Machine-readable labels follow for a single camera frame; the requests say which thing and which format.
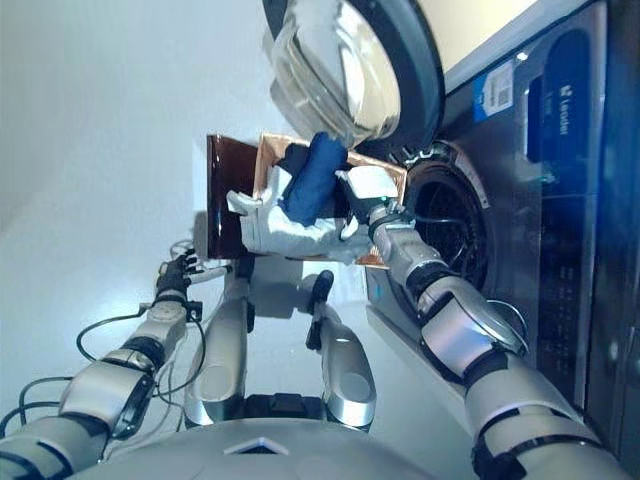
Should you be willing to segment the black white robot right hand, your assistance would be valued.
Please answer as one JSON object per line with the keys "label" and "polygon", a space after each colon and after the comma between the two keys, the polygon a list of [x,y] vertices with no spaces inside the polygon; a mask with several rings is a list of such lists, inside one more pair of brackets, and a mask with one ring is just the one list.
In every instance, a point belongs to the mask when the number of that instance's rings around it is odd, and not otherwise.
{"label": "black white robot right hand", "polygon": [[363,165],[334,173],[347,200],[349,210],[339,240],[348,243],[361,226],[373,239],[379,227],[409,229],[412,223],[403,215],[399,192],[392,176],[380,166]]}

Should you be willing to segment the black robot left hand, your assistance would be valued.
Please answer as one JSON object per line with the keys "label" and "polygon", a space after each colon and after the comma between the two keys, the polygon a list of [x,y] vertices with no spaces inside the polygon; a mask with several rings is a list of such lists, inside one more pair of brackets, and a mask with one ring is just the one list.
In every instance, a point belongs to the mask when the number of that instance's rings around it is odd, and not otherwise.
{"label": "black robot left hand", "polygon": [[185,296],[191,285],[208,282],[231,271],[232,267],[228,264],[205,267],[199,261],[195,249],[187,248],[170,261],[161,264],[156,281],[156,295],[178,292]]}

